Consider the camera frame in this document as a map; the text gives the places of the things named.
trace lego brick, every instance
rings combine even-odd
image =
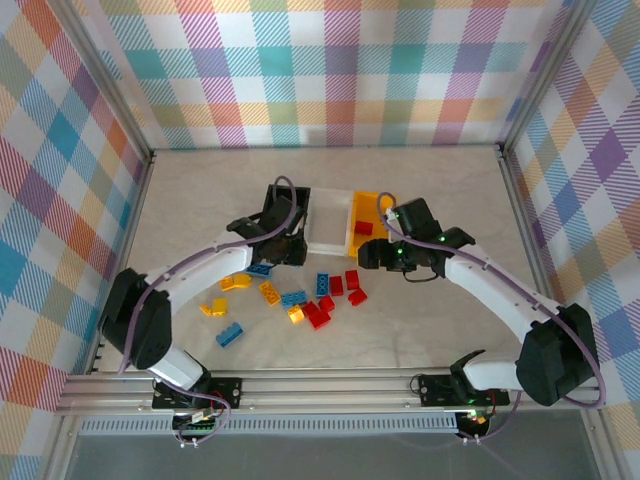
[[[351,295],[349,295],[348,297],[349,301],[351,302],[351,305],[353,305],[354,307],[357,307],[358,305],[360,305],[367,298],[368,298],[367,294],[364,293],[361,288],[354,290],[353,293],[351,293]]]
[[[329,286],[331,288],[332,297],[339,297],[341,295],[344,295],[341,276],[336,275],[335,277],[329,277]]]
[[[356,221],[356,226],[353,231],[358,235],[366,235],[369,237],[373,233],[373,223]]]
[[[309,302],[302,306],[302,311],[307,317],[311,317],[311,315],[318,313],[320,309],[315,303]]]
[[[273,288],[273,285],[271,285],[270,281],[267,280],[262,285],[260,285],[260,291],[262,292],[262,296],[267,301],[270,307],[273,307],[280,301],[280,294],[275,288]]]
[[[327,323],[329,323],[330,320],[331,317],[329,316],[329,314],[327,312],[323,312],[322,310],[314,313],[309,317],[309,321],[311,322],[311,325],[313,325],[314,330],[318,330],[320,327],[324,327]]]
[[[227,299],[226,298],[215,298],[213,300],[213,308],[211,309],[211,314],[214,317],[221,317],[227,314]]]
[[[318,272],[316,275],[316,298],[329,295],[329,274]]]
[[[262,278],[271,278],[271,270],[273,269],[272,265],[263,265],[256,264],[251,265],[249,268],[245,270],[247,275],[251,275],[252,277],[262,277]]]
[[[300,305],[296,305],[295,307],[290,308],[289,310],[287,310],[287,313],[289,314],[291,322],[294,324],[300,323],[302,320],[304,320],[304,312],[300,308]]]
[[[229,290],[233,290],[235,286],[233,285],[233,278],[224,277],[220,280],[220,290],[223,292],[228,292]]]
[[[237,273],[233,276],[233,286],[235,288],[249,288],[251,276],[247,273]]]
[[[224,330],[220,335],[216,335],[216,342],[222,348],[229,345],[242,334],[242,327],[238,323],[233,322],[229,328]]]
[[[360,288],[360,278],[358,277],[357,270],[347,270],[344,272],[344,276],[347,279],[347,290],[356,290]]]
[[[331,298],[329,295],[327,295],[326,297],[322,297],[318,302],[318,305],[320,305],[320,309],[323,312],[327,313],[336,308],[336,304],[334,303],[333,298]]]
[[[304,290],[282,294],[282,306],[284,308],[291,308],[294,305],[304,305],[305,303],[307,303],[307,292]]]

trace marble floor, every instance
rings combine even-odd
[[[160,152],[129,265],[144,272],[204,247],[230,221],[260,211],[279,174],[299,186],[388,190],[400,202],[424,197],[444,229],[463,228],[533,285],[491,147]],[[272,283],[280,292],[312,294],[316,272],[354,267],[352,258],[310,254],[302,268],[277,267]],[[331,323],[318,331],[306,320],[293,325],[280,305],[269,307],[254,282],[247,290],[221,294],[215,286],[197,294],[173,317],[174,341],[207,368],[233,370],[439,367],[472,350],[516,344],[489,310],[446,280],[410,284],[385,270],[359,274],[369,300],[354,308],[337,298]],[[204,316],[199,305],[217,296],[228,299],[228,315]],[[215,336],[234,321],[244,334],[222,349]],[[120,359],[107,345],[99,369],[113,371]]]

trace vent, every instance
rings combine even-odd
[[[171,415],[167,416],[87,416],[80,435],[154,435],[171,433]]]
[[[367,415],[264,415],[232,417],[220,433],[231,435],[372,435],[382,433],[455,433],[455,413]],[[87,417],[81,435],[153,435],[171,432],[171,417]]]

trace yellow lego brick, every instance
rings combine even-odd
[[[235,285],[233,284],[233,278],[224,277],[222,280],[220,280],[220,290],[222,290],[223,292],[228,292],[229,290],[233,290],[234,288]]]
[[[236,288],[249,288],[251,276],[246,273],[238,273],[233,276],[233,286]]]
[[[349,235],[349,256],[358,257],[358,249],[364,242],[376,238],[388,238],[387,229],[378,217],[378,194],[374,192],[355,192],[351,207],[351,234]],[[391,199],[382,199],[382,211],[385,212],[391,206]],[[367,222],[373,224],[373,234],[361,235],[355,233],[356,222]]]
[[[222,315],[227,314],[227,299],[226,298],[215,298],[213,300],[213,308],[211,309],[211,314],[214,317],[221,317]]]
[[[289,314],[291,322],[293,322],[294,324],[300,323],[302,320],[304,320],[304,312],[300,308],[300,305],[296,305],[295,307],[290,308],[289,310],[287,310],[287,313]]]
[[[280,301],[280,294],[273,288],[273,285],[271,285],[271,282],[268,280],[260,285],[260,291],[270,307],[273,307]]]

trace checkered wall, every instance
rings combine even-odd
[[[516,147],[554,291],[591,309],[640,478],[640,2],[600,0]]]
[[[45,1],[0,12],[0,479],[30,479],[142,162]]]
[[[494,143],[571,0],[74,0],[156,148]]]

